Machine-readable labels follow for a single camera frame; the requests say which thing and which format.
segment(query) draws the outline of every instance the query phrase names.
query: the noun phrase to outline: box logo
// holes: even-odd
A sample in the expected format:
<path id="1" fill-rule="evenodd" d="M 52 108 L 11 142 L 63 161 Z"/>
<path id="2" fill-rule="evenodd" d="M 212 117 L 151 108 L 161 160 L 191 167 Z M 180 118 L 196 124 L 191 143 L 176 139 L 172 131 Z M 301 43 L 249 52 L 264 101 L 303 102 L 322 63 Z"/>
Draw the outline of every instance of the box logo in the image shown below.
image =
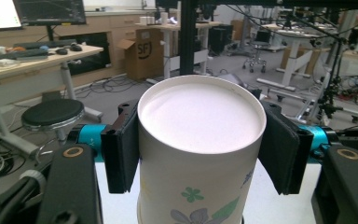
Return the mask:
<path id="1" fill-rule="evenodd" d="M 144 60 L 152 54 L 152 42 L 138 44 L 138 59 Z"/>

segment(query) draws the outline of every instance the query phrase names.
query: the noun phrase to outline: office chair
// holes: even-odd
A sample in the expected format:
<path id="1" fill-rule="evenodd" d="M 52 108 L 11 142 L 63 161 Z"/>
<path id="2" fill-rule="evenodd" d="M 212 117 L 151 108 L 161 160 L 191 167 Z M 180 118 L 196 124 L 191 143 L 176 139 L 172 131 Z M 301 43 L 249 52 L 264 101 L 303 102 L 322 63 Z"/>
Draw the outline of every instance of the office chair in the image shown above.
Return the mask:
<path id="1" fill-rule="evenodd" d="M 249 63 L 250 66 L 250 72 L 254 72 L 254 65 L 255 64 L 262 64 L 263 67 L 261 68 L 261 72 L 266 72 L 266 60 L 260 59 L 260 50 L 261 49 L 267 49 L 269 48 L 269 39 L 271 38 L 271 32 L 265 31 L 265 30 L 259 30 L 257 31 L 257 35 L 255 37 L 255 40 L 253 40 L 250 45 L 252 48 L 255 49 L 255 54 L 252 58 L 246 59 L 246 61 L 243 63 L 242 69 L 246 69 L 246 64 Z"/>
<path id="2" fill-rule="evenodd" d="M 66 141 L 64 127 L 74 123 L 85 113 L 80 101 L 71 99 L 47 100 L 31 106 L 21 116 L 22 126 L 28 131 L 45 132 L 54 130 L 59 144 Z"/>

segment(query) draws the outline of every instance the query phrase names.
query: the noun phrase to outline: keyboard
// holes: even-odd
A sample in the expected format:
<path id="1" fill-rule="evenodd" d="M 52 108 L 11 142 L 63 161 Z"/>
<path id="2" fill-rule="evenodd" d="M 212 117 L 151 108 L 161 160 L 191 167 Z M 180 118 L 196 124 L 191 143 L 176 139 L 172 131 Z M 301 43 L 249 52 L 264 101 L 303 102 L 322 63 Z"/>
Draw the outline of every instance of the keyboard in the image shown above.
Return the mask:
<path id="1" fill-rule="evenodd" d="M 76 43 L 75 39 L 64 39 L 55 41 L 42 41 L 42 42 L 29 42 L 14 44 L 15 47 L 23 47 L 25 49 L 39 49 L 42 46 L 48 46 L 49 48 L 62 48 L 64 46 L 71 46 L 72 43 Z"/>
<path id="2" fill-rule="evenodd" d="M 0 54 L 0 59 L 11 59 L 17 60 L 18 58 L 27 58 L 27 57 L 34 57 L 34 56 L 47 56 L 48 51 L 44 49 L 27 49 L 22 51 L 16 51 L 7 54 Z"/>

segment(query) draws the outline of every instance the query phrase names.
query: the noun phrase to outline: paper cup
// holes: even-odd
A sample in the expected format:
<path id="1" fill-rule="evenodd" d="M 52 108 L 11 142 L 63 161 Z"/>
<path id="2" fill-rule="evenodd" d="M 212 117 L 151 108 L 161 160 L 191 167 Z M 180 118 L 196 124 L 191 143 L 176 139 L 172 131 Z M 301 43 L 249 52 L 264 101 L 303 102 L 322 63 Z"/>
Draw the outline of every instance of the paper cup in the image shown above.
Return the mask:
<path id="1" fill-rule="evenodd" d="M 182 76 L 138 104 L 142 224 L 241 223 L 266 127 L 262 105 L 217 77 Z"/>

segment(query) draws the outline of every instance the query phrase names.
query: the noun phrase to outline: gray floor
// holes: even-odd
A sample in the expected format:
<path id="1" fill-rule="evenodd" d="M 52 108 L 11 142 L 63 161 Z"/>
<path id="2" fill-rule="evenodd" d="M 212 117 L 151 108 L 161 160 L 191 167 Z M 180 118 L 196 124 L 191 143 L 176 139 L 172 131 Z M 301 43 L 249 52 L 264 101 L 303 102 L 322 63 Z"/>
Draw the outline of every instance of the gray floor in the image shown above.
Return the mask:
<path id="1" fill-rule="evenodd" d="M 274 88 L 256 81 L 257 78 L 261 77 L 271 81 L 281 82 L 283 73 L 276 72 L 275 69 L 281 64 L 282 54 L 282 50 L 278 52 L 262 51 L 261 58 L 268 61 L 266 73 L 261 73 L 261 66 L 259 65 L 255 67 L 253 73 L 250 73 L 249 69 L 242 69 L 242 64 L 246 57 L 227 56 L 223 53 L 220 56 L 213 57 L 213 59 L 208 62 L 208 72 L 211 73 L 212 76 L 225 73 L 235 74 L 246 83 L 250 89 L 261 89 L 262 93 L 267 96 L 265 100 L 281 106 L 283 114 L 289 117 L 295 116 L 303 107 L 303 101 L 286 97 L 281 102 L 278 102 L 276 94 L 269 92 L 270 89 Z M 316 91 L 320 87 L 320 85 L 315 84 L 315 80 L 319 80 L 320 77 L 326 73 L 326 68 L 324 68 L 325 57 L 325 54 L 321 56 L 315 67 L 313 77 L 305 78 L 294 76 L 291 80 L 291 85 L 297 87 L 297 91 L 287 92 L 302 97 L 315 97 Z M 119 76 L 109 80 L 97 81 L 86 87 L 77 89 L 76 96 L 78 100 L 82 101 L 86 106 L 103 112 L 102 123 L 113 124 L 118 116 L 117 107 L 121 103 L 129 100 L 139 99 L 151 86 L 152 84 L 148 82 L 135 82 L 127 79 L 125 76 Z M 358 105 L 353 102 L 336 100 L 336 104 L 358 111 Z M 14 109 L 5 114 L 7 124 L 12 124 L 10 130 L 13 130 L 17 135 L 23 136 L 38 146 L 45 145 L 55 137 L 54 133 L 29 133 L 23 130 L 23 128 L 21 128 L 21 113 L 23 113 L 25 109 L 26 107 L 23 107 L 23 105 L 15 106 Z M 351 119 L 351 114 L 337 112 L 334 114 L 333 119 L 331 119 L 329 126 L 333 129 L 345 129 L 358 125 L 352 123 Z M 98 123 L 98 120 L 86 116 L 78 123 Z M 72 127 L 73 126 L 68 127 L 67 132 L 69 132 Z M 4 146 L 4 144 L 0 142 L 0 148 L 6 147 L 10 146 Z M 44 150 L 49 151 L 57 147 L 58 144 L 53 142 L 48 144 Z"/>

